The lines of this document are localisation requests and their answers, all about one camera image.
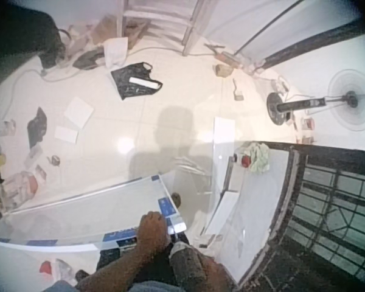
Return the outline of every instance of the red object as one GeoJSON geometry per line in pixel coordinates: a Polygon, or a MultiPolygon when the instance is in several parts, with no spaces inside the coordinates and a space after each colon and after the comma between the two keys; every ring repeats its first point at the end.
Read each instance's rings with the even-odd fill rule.
{"type": "Polygon", "coordinates": [[[244,155],[241,160],[241,164],[243,167],[248,168],[251,164],[250,156],[244,155]]]}
{"type": "Polygon", "coordinates": [[[46,273],[51,275],[51,263],[48,260],[42,263],[41,267],[39,268],[39,273],[46,273]]]}

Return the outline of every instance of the electric fan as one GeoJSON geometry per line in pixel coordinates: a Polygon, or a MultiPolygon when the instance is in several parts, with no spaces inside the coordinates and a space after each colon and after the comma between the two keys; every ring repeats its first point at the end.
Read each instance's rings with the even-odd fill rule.
{"type": "Polygon", "coordinates": [[[272,92],[266,100],[269,117],[275,125],[285,122],[286,113],[323,106],[348,130],[365,130],[365,75],[356,70],[338,72],[330,82],[328,96],[320,99],[283,102],[278,93],[272,92]]]}

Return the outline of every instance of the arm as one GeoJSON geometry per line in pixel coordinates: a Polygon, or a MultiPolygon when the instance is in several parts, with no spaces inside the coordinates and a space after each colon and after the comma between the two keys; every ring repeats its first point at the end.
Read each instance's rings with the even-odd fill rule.
{"type": "Polygon", "coordinates": [[[141,219],[135,249],[83,279],[76,288],[81,292],[127,291],[140,269],[161,252],[166,244],[165,218],[158,212],[149,212],[141,219]]]}

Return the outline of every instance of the leg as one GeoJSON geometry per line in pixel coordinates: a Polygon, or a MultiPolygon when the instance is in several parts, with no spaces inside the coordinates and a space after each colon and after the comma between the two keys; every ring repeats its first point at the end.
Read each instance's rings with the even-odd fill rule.
{"type": "Polygon", "coordinates": [[[125,17],[124,12],[128,7],[128,0],[118,0],[116,16],[116,34],[118,38],[124,37],[125,17]]]}
{"type": "Polygon", "coordinates": [[[197,0],[195,9],[192,13],[192,18],[190,20],[190,25],[185,31],[184,38],[182,39],[182,45],[184,46],[184,50],[182,51],[183,56],[188,56],[190,47],[192,46],[192,30],[196,26],[196,22],[198,20],[201,9],[203,8],[204,0],[197,0]]]}

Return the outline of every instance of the white tile floor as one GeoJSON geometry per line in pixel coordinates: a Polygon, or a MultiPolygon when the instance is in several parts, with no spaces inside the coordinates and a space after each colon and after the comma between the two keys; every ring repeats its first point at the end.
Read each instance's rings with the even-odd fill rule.
{"type": "MultiPolygon", "coordinates": [[[[157,32],[145,36],[133,51],[150,46],[181,49],[157,32]]],[[[193,53],[209,53],[204,42],[200,39],[193,53]]],[[[295,142],[293,127],[275,126],[268,117],[269,92],[263,92],[268,82],[253,80],[241,70],[235,70],[228,78],[216,77],[214,66],[219,62],[213,57],[182,57],[167,50],[144,50],[128,56],[125,64],[142,61],[153,65],[151,78],[164,86],[152,96],[124,101],[104,67],[56,83],[44,82],[35,73],[21,77],[6,117],[16,121],[16,134],[0,138],[7,155],[7,163],[1,167],[3,178],[24,170],[29,153],[27,123],[35,117],[39,106],[47,115],[47,133],[41,143],[43,155],[38,161],[47,173],[47,184],[40,186],[34,199],[22,207],[56,201],[130,178],[164,173],[173,168],[171,160],[176,156],[188,156],[209,169],[215,116],[235,119],[238,141],[295,142]],[[242,102],[234,101],[233,78],[243,91],[242,102]],[[82,130],[64,117],[75,96],[95,109],[82,130]],[[79,130],[77,143],[55,139],[57,125],[79,130]],[[60,157],[59,167],[48,163],[46,156],[52,155],[60,157]]],[[[10,103],[14,80],[26,69],[40,71],[39,58],[30,60],[0,86],[0,113],[10,103]]],[[[74,68],[56,69],[46,78],[55,80],[75,72],[74,68]]],[[[270,70],[265,74],[277,76],[270,70]]]]}

